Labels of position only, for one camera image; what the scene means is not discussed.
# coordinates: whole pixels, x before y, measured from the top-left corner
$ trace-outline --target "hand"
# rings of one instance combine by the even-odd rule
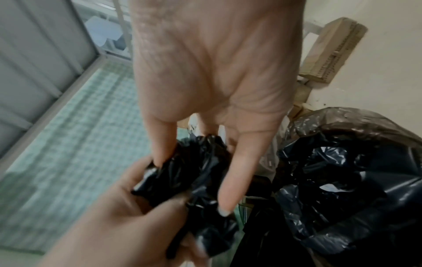
[[[233,160],[218,194],[232,211],[291,108],[305,0],[131,0],[134,72],[161,166],[176,122],[197,113],[203,135],[226,128]]]
[[[186,222],[186,198],[173,198],[151,209],[145,199],[131,195],[150,162],[146,157],[134,163],[39,267],[176,267],[188,260],[206,266],[207,259],[197,256],[199,251],[188,238],[175,259],[166,259],[167,247]]]

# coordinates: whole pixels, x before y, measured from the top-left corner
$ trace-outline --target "door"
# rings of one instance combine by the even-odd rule
[[[70,1],[0,1],[0,158],[97,56]]]

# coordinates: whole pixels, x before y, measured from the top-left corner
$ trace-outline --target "palm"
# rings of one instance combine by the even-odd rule
[[[235,151],[228,176],[236,176],[220,190],[235,194],[227,205],[219,198],[227,209],[291,107],[303,6],[304,0],[131,3],[135,78],[154,161],[172,153],[175,122],[198,113],[203,134],[224,125]]]

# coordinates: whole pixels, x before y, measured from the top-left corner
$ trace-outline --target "metal frame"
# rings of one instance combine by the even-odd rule
[[[105,55],[100,55],[84,73],[57,99],[48,111],[18,140],[17,143],[0,159],[0,179],[4,172],[9,169],[13,162],[32,143],[32,141],[44,130],[47,124],[57,115],[64,105],[81,89],[87,80],[107,61]]]

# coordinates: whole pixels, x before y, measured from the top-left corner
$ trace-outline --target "crumpled plastic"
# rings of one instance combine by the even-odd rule
[[[219,136],[192,136],[178,141],[172,158],[162,168],[152,163],[133,195],[142,196],[152,207],[190,191],[186,206],[188,219],[167,249],[173,258],[181,239],[191,232],[208,256],[218,255],[232,246],[239,230],[234,215],[223,217],[218,212],[217,195],[228,171],[231,155]]]
[[[420,137],[377,113],[326,108],[291,122],[278,155],[276,199],[303,246],[335,266],[419,265]]]

